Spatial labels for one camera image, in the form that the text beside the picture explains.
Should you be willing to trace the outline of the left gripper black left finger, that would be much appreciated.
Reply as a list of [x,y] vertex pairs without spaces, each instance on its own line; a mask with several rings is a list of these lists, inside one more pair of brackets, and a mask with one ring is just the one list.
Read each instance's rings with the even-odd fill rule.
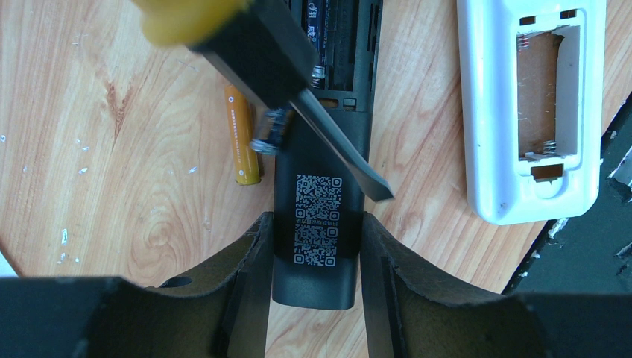
[[262,357],[273,216],[158,287],[121,277],[1,280],[3,357]]

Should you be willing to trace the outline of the black remote control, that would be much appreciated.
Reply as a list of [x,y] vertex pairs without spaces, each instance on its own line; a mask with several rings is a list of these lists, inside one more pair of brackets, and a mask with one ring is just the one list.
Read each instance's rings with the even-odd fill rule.
[[[382,3],[327,1],[324,78],[312,92],[368,157]],[[364,194],[341,159],[300,117],[289,125],[274,173],[272,297],[347,310],[356,296]]]

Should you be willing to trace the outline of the white remote battery bay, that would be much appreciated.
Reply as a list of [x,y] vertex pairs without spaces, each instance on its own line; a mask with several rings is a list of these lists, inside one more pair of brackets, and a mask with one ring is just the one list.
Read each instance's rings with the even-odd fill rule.
[[467,196],[485,221],[580,216],[601,165],[605,1],[459,1]]

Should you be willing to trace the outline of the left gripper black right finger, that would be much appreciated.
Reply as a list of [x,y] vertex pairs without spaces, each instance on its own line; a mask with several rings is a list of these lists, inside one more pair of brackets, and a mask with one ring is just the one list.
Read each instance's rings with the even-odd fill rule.
[[372,214],[361,229],[371,357],[629,357],[629,294],[501,295],[421,257]]

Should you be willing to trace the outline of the yellow handled screwdriver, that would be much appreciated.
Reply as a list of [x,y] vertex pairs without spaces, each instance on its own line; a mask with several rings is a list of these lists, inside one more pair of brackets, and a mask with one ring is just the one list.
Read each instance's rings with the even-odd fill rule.
[[290,104],[350,170],[372,201],[388,182],[353,147],[309,89],[317,52],[282,1],[135,1],[146,39],[203,55],[251,101]]

